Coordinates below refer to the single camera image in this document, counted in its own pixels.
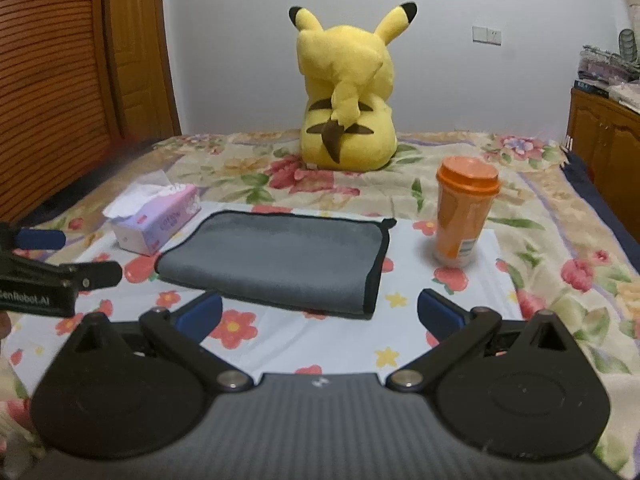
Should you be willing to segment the grey towel with black trim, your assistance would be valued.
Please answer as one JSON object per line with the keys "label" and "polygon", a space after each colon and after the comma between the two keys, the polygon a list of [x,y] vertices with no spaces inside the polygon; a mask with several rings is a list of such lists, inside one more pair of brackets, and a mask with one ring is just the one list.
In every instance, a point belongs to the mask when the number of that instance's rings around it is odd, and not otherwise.
{"label": "grey towel with black trim", "polygon": [[171,284],[340,318],[372,318],[396,222],[253,214],[207,217],[155,263]]}

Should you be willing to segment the wooden slatted headboard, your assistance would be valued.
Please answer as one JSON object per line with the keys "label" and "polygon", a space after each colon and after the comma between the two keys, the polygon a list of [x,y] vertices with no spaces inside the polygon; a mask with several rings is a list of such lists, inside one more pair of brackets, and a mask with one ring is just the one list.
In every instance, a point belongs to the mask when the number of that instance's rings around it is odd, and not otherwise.
{"label": "wooden slatted headboard", "polygon": [[122,146],[102,0],[1,0],[1,219],[21,220]]}

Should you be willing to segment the pink tissue box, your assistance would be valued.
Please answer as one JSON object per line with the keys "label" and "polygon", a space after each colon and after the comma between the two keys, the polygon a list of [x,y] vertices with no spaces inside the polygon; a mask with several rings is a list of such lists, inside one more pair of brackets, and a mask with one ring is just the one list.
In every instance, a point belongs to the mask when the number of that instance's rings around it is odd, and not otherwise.
{"label": "pink tissue box", "polygon": [[119,247],[152,256],[201,210],[191,183],[172,183],[163,170],[138,177],[102,211]]}

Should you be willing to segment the white floral cloth mat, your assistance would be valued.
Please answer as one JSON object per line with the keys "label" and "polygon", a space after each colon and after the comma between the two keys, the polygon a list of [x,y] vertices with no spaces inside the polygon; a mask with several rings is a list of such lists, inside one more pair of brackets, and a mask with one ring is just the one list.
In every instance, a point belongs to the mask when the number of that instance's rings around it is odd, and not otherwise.
{"label": "white floral cloth mat", "polygon": [[[447,269],[434,260],[434,233],[434,223],[410,220],[398,221],[390,231],[378,303],[370,320],[225,299],[220,324],[202,345],[255,378],[265,373],[386,376],[436,342],[418,319],[416,302],[424,288],[465,309],[487,306],[506,320],[522,317],[494,232],[483,231],[473,261],[463,269]],[[134,321],[152,307],[175,310],[199,294],[161,281],[153,258],[124,252],[113,234],[104,235],[78,259],[116,261],[122,266],[122,280],[115,287],[80,295],[71,318],[26,315],[15,322],[2,344],[2,356],[26,392],[35,390],[85,314],[102,312],[113,322]]]}

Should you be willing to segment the floral bed blanket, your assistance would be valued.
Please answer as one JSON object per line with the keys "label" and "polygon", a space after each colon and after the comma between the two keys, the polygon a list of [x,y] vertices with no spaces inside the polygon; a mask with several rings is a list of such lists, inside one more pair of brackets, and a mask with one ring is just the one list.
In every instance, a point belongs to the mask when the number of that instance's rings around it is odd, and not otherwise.
{"label": "floral bed blanket", "polygon": [[549,309],[563,321],[600,374],[611,417],[596,454],[625,478],[639,472],[639,274],[634,253],[572,185],[575,166],[555,144],[486,133],[413,133],[401,137],[390,166],[370,174],[307,169],[293,131],[176,136],[156,144],[88,196],[61,206],[50,227],[64,231],[53,263],[79,260],[112,234],[103,208],[155,170],[201,192],[202,214],[222,208],[263,214],[395,218],[432,222],[436,231],[440,161],[483,157],[499,171],[501,191],[486,230],[522,318]]}

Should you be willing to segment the wooden door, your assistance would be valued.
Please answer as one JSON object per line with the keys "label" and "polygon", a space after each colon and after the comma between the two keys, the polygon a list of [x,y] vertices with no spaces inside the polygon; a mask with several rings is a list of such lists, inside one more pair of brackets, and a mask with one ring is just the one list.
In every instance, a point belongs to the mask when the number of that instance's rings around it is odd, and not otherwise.
{"label": "wooden door", "polygon": [[130,142],[181,133],[163,0],[103,0],[108,70],[122,135]]}

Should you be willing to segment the orange lidded plastic cup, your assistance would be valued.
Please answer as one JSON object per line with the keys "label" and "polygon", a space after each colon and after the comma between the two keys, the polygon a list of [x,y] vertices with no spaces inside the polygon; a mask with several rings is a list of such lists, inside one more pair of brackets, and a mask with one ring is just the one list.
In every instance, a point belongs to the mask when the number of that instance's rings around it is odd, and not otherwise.
{"label": "orange lidded plastic cup", "polygon": [[498,170],[483,159],[449,156],[437,172],[438,203],[434,256],[462,268],[474,256],[492,203],[500,192]]}

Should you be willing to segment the wooden side cabinet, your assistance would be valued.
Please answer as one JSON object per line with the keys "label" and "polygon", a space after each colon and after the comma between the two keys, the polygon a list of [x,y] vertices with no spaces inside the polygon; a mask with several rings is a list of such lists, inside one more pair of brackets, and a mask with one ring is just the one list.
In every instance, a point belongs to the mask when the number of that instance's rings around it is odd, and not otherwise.
{"label": "wooden side cabinet", "polygon": [[639,115],[574,88],[566,140],[612,213],[639,237]]}

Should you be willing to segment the yellow Pikachu plush toy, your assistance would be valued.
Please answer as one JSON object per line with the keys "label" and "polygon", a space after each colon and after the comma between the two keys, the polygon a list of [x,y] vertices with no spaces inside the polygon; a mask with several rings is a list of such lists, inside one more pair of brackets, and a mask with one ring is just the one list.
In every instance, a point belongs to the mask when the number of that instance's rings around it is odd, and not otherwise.
{"label": "yellow Pikachu plush toy", "polygon": [[395,70],[388,45],[418,14],[414,2],[395,6],[369,32],[325,28],[302,6],[288,17],[297,29],[296,56],[307,103],[300,128],[303,162],[322,170],[383,168],[397,151],[393,111]]}

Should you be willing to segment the clutter pile on cabinet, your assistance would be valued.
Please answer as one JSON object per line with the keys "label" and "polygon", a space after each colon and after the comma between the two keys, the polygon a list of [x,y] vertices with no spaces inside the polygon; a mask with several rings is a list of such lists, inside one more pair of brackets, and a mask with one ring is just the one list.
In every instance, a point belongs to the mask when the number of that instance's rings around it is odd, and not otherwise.
{"label": "clutter pile on cabinet", "polygon": [[579,53],[574,88],[639,113],[639,45],[630,28],[618,34],[618,51],[585,44]]}

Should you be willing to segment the white wall switch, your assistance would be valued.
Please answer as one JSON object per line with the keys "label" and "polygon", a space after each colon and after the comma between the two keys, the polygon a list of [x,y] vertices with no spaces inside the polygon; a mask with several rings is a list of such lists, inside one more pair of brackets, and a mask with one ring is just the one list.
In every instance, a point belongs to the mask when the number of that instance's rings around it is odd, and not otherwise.
{"label": "white wall switch", "polygon": [[502,32],[488,27],[473,26],[472,41],[477,44],[491,44],[499,47],[502,45]]}

